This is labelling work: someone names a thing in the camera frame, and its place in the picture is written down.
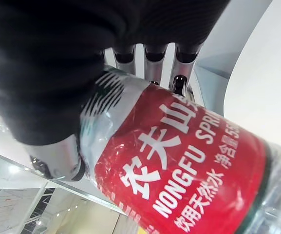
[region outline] green stripe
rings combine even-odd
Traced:
[[[262,200],[263,200],[265,192],[266,192],[266,188],[267,188],[267,184],[268,184],[270,172],[271,172],[272,159],[270,157],[270,150],[269,150],[268,144],[265,142],[264,145],[265,145],[265,151],[266,151],[266,162],[265,162],[265,170],[263,173],[262,182],[259,187],[259,192],[255,198],[255,201],[252,204],[252,207],[250,208],[249,212],[247,213],[247,215],[246,215],[245,219],[243,220],[242,224],[240,225],[240,227],[236,230],[235,234],[244,233],[244,231],[250,225],[250,223],[254,219],[254,216],[255,216],[257,210],[261,207]]]

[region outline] clear plastic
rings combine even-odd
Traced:
[[[266,193],[245,234],[281,234],[281,147],[269,146],[272,163]]]

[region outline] black sleeve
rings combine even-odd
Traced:
[[[144,1],[0,0],[0,115],[20,142],[73,134],[101,49],[138,22]]]

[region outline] red bottle label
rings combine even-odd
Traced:
[[[152,234],[232,234],[259,191],[263,142],[150,85],[95,166],[100,189]]]

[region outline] water bottle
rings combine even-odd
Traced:
[[[281,234],[281,147],[107,66],[81,114],[97,188],[149,234]]]

